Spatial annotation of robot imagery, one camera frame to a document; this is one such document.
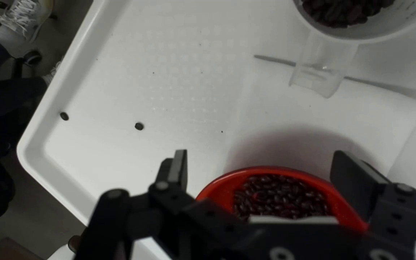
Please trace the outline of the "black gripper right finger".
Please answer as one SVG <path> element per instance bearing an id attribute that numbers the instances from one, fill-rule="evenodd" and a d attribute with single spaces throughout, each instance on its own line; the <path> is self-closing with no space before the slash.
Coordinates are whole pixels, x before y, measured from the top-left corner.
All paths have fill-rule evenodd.
<path id="1" fill-rule="evenodd" d="M 351 153 L 336 150 L 329 178 L 362 221 L 368 221 L 378 195 L 390 180 L 370 163 Z"/>

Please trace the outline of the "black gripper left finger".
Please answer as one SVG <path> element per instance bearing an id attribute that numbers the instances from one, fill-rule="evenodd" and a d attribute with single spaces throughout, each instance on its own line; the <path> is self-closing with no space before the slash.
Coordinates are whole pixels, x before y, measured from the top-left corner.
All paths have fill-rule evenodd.
<path id="1" fill-rule="evenodd" d="M 176 185 L 182 191 L 188 186 L 188 152 L 176 150 L 172 157 L 166 157 L 157 170 L 156 183 L 159 186 Z"/>

